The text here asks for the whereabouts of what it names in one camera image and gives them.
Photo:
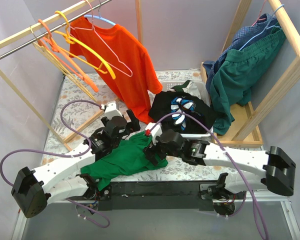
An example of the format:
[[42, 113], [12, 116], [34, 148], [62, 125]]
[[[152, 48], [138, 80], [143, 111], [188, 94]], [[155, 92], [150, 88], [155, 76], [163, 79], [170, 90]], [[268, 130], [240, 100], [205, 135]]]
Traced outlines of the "black t shirt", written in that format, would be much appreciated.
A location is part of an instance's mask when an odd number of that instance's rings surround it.
[[162, 129], [172, 129], [181, 134], [207, 133], [198, 123], [182, 113], [197, 119], [208, 129], [213, 126], [220, 115], [219, 112], [205, 104], [203, 100], [189, 93], [162, 91], [155, 96], [148, 116], [157, 122], [170, 113], [172, 113], [171, 116], [161, 121]]

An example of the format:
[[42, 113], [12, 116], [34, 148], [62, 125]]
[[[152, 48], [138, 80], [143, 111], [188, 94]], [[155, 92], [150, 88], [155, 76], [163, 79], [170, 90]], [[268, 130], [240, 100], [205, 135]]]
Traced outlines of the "orange t shirt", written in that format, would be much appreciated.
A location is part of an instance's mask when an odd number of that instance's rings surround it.
[[[70, 26], [90, 29], [92, 20], [80, 17], [73, 21]], [[127, 29], [119, 24], [110, 28], [101, 28], [96, 25], [94, 27], [119, 59], [133, 72], [133, 76], [128, 77], [111, 66], [116, 78], [112, 79], [108, 73], [101, 74], [100, 77], [141, 122], [146, 124], [152, 122], [152, 119], [149, 117], [151, 109], [149, 93], [158, 94], [162, 91], [163, 86], [157, 78], [147, 49]], [[73, 30], [70, 28], [70, 34], [96, 51], [108, 63], [127, 74], [130, 73], [123, 64], [118, 62], [112, 52], [93, 31]]]

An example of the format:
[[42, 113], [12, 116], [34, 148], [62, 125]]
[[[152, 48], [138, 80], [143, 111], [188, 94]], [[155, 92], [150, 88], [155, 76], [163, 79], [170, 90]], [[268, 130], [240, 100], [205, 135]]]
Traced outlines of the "green and white t shirt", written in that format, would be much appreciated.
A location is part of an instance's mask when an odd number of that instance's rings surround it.
[[168, 81], [165, 83], [167, 91], [188, 93], [204, 101], [210, 106], [210, 99], [208, 91], [206, 90], [205, 83], [202, 81]]

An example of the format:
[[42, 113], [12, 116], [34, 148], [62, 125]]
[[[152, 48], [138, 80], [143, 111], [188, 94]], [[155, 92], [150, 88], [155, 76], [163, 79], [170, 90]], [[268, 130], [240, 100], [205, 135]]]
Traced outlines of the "dark yellow plastic hanger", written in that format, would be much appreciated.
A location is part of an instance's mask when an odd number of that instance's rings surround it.
[[[73, 37], [73, 36], [70, 35], [70, 32], [68, 31], [68, 28], [70, 27], [69, 21], [68, 21], [67, 17], [61, 11], [56, 10], [55, 14], [60, 15], [65, 20], [65, 23], [66, 23], [65, 33], [64, 32], [60, 32], [58, 30], [56, 30], [55, 33], [57, 33], [59, 35], [62, 35], [64, 37], [65, 41], [68, 44], [72, 44], [72, 45], [79, 44], [81, 47], [83, 47], [84, 49], [86, 49], [90, 53], [92, 53], [95, 57], [97, 57], [97, 59], [99, 59], [101, 61], [101, 64], [100, 64], [99, 67], [96, 67], [96, 66], [92, 65], [91, 63], [88, 63], [87, 61], [83, 60], [83, 59], [80, 59], [80, 60], [82, 62], [86, 63], [87, 65], [89, 65], [90, 67], [93, 67], [95, 70], [98, 70], [99, 72], [103, 73], [103, 74], [109, 73], [110, 76], [111, 76], [111, 78], [113, 80], [115, 80], [116, 79], [116, 75], [115, 75], [113, 69], [108, 64], [108, 62], [106, 60], [104, 60], [96, 51], [94, 51], [92, 48], [90, 48], [89, 46], [87, 46], [85, 43], [81, 42], [77, 38], [75, 38], [75, 37]], [[105, 68], [107, 69], [107, 72], [101, 70], [102, 66], [105, 66]]]

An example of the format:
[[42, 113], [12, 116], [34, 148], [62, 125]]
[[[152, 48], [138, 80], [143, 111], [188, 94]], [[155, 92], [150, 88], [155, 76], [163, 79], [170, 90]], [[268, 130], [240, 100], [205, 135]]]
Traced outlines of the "orange plastic hanger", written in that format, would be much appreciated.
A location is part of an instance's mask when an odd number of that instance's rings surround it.
[[95, 92], [99, 91], [99, 88], [95, 85], [95, 83], [88, 77], [83, 70], [72, 60], [70, 56], [60, 47], [57, 45], [57, 43], [54, 41], [52, 34], [50, 32], [50, 29], [48, 26], [39, 19], [38, 22], [44, 26], [44, 28], [47, 31], [47, 35], [42, 37], [42, 39], [50, 45], [50, 48], [53, 53], [60, 53], [75, 69], [70, 67], [67, 63], [65, 63], [63, 60], [60, 60], [60, 62], [66, 66], [70, 71], [72, 71], [74, 74], [76, 74], [81, 80], [83, 80], [86, 84], [88, 84]]

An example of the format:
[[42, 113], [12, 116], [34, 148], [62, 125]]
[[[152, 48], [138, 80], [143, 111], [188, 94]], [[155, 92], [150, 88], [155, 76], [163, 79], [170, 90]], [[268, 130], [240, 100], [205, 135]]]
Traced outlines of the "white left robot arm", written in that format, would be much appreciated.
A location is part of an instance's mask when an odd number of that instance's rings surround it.
[[91, 200], [96, 196], [97, 185], [88, 174], [79, 174], [70, 180], [66, 177], [109, 155], [123, 137], [141, 129], [133, 111], [126, 112], [130, 121], [119, 113], [104, 117], [101, 120], [104, 126], [67, 155], [33, 170], [24, 167], [18, 171], [11, 195], [26, 218], [38, 215], [47, 205], [62, 199]]

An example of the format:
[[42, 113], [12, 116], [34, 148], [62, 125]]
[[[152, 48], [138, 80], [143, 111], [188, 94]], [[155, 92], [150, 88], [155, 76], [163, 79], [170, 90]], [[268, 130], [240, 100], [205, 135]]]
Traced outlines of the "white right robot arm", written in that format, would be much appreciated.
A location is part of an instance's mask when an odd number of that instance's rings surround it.
[[173, 156], [193, 166], [235, 169], [237, 173], [222, 173], [212, 188], [212, 193], [222, 199], [243, 191], [265, 189], [285, 197], [294, 194], [296, 163], [280, 147], [271, 146], [268, 151], [221, 148], [208, 141], [184, 138], [171, 129], [162, 131], [160, 127], [147, 129], [145, 135], [151, 141], [143, 152], [154, 166]]

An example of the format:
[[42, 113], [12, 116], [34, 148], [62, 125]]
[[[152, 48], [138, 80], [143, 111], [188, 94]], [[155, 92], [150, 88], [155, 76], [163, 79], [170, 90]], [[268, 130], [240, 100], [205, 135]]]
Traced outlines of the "floral table cloth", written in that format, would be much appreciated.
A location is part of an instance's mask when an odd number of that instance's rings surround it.
[[[163, 71], [156, 72], [158, 80], [192, 80], [201, 81], [199, 70], [181, 70], [181, 71]], [[98, 92], [94, 92], [93, 96], [98, 104], [106, 104], [116, 99], [116, 95], [110, 90], [106, 83], [97, 73], [90, 73], [89, 77], [94, 80], [99, 88]], [[55, 107], [55, 114], [52, 119], [52, 127], [62, 139], [65, 139], [71, 134], [71, 131], [66, 128], [61, 119], [60, 112], [63, 106], [71, 101], [80, 100], [79, 103], [73, 103], [66, 108], [63, 117], [66, 123], [74, 129], [78, 129], [84, 122], [91, 118], [99, 111], [97, 106], [86, 103], [89, 97], [76, 86], [68, 77], [62, 78], [62, 86], [59, 93], [58, 102]], [[76, 148], [83, 142], [83, 138], [79, 135], [75, 136], [67, 144], [71, 149]], [[57, 154], [68, 153], [66, 147], [59, 142], [57, 137], [50, 133], [47, 137], [44, 150]], [[204, 181], [217, 180], [221, 173], [233, 173], [234, 169], [222, 166], [202, 166], [189, 165], [179, 158], [167, 157], [168, 165], [157, 170], [149, 170], [140, 172], [130, 176], [118, 176], [114, 178], [115, 182], [137, 182], [137, 181]]]

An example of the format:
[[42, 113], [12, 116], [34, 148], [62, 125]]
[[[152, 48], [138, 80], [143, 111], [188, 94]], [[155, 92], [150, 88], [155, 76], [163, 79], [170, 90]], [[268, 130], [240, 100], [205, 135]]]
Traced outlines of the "white plastic basket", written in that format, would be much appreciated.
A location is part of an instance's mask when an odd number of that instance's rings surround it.
[[[162, 90], [163, 91], [168, 91], [169, 89], [171, 89], [174, 86], [179, 86], [182, 85], [183, 83], [185, 83], [185, 80], [162, 80], [161, 84], [162, 84]], [[206, 90], [206, 85], [203, 81], [197, 81], [197, 80], [193, 80], [194, 84], [196, 85], [196, 87], [198, 88], [198, 91], [200, 93], [200, 98], [201, 100], [204, 101], [204, 103], [209, 107], [211, 105], [211, 101], [210, 101], [210, 96], [208, 94], [208, 91]], [[189, 138], [189, 139], [202, 139], [202, 138], [209, 138], [211, 136], [210, 133], [206, 132], [206, 133], [182, 133], [181, 134], [183, 137], [185, 138]]]

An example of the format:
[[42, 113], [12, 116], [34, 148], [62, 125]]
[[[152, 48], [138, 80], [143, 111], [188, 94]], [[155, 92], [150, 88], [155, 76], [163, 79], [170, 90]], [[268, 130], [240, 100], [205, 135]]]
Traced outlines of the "teal green shorts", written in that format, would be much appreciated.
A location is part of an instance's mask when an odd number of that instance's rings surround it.
[[268, 35], [251, 45], [227, 51], [209, 87], [212, 107], [219, 113], [213, 124], [215, 133], [222, 136], [227, 133], [235, 120], [231, 106], [244, 106], [251, 100], [252, 86], [268, 70], [285, 40], [284, 31], [277, 23], [269, 29]]

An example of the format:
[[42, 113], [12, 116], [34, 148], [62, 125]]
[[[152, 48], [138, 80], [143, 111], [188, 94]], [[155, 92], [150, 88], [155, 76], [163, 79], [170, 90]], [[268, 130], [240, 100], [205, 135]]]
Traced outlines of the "wooden clothes rack left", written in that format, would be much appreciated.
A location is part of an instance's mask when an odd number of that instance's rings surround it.
[[[89, 3], [91, 3], [90, 0], [81, 0], [76, 2], [75, 4], [69, 6], [66, 9], [63, 9], [61, 12], [63, 15], [68, 15], [73, 13], [74, 11], [77, 11], [84, 6], [87, 6]], [[142, 43], [143, 42], [143, 24], [142, 24], [142, 10], [141, 10], [141, 1], [136, 0], [135, 2], [135, 17], [136, 17], [136, 26], [137, 26], [137, 38]], [[0, 49], [30, 35], [32, 32], [35, 32], [39, 29], [41, 29], [43, 25], [41, 23], [35, 23], [3, 40], [0, 41]], [[38, 36], [34, 36], [33, 39], [23, 43], [22, 45], [12, 49], [11, 51], [3, 54], [0, 56], [0, 60], [2, 60], [5, 57], [10, 56], [11, 54], [23, 49], [24, 47], [32, 44], [33, 42], [36, 42], [39, 38], [46, 35], [46, 33], [43, 33]], [[3, 71], [0, 69], [0, 77], [10, 86], [10, 88], [20, 97], [20, 99], [33, 111], [33, 113], [48, 127], [48, 129], [58, 138], [58, 140], [65, 146], [67, 150], [71, 150], [69, 145], [66, 141], [64, 141], [56, 132], [55, 130], [50, 126], [50, 124], [43, 118], [43, 116], [38, 112], [38, 110], [29, 102], [29, 100], [20, 92], [20, 90], [14, 85], [14, 83], [3, 73]]]

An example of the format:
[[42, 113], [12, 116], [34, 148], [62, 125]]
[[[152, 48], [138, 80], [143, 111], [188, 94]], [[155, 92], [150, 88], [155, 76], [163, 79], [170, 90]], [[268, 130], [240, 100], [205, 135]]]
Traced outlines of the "blue checkered shorts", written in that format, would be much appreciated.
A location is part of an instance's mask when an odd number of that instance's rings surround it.
[[[254, 35], [260, 33], [264, 27], [267, 25], [267, 23], [270, 20], [271, 15], [268, 13], [265, 13], [261, 16], [261, 19], [259, 19], [254, 25], [252, 26], [244, 26], [240, 28], [237, 33], [234, 35], [232, 39], [232, 43], [228, 48], [226, 48], [221, 55], [218, 57], [216, 61], [206, 60], [203, 62], [202, 66], [206, 70], [207, 75], [207, 81], [205, 83], [205, 88], [208, 93], [210, 93], [210, 87], [213, 80], [213, 77], [221, 67], [221, 65], [224, 63], [227, 53], [229, 50], [238, 50]], [[278, 26], [278, 27], [272, 27], [270, 29], [266, 29], [261, 35], [254, 38], [251, 42], [249, 42], [244, 48], [249, 47], [250, 45], [254, 44], [255, 42], [259, 41], [260, 39], [268, 36], [272, 33], [273, 30], [280, 29], [280, 25], [278, 24], [277, 18], [274, 16], [272, 21], [270, 22], [269, 26]]]

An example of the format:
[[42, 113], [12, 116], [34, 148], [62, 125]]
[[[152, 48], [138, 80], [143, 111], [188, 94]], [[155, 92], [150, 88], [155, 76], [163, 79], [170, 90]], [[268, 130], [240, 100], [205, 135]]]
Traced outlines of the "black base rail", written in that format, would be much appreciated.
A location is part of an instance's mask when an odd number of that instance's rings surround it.
[[98, 210], [195, 209], [232, 214], [235, 201], [244, 193], [229, 194], [225, 200], [208, 194], [216, 180], [204, 181], [125, 181], [111, 182], [99, 192]]

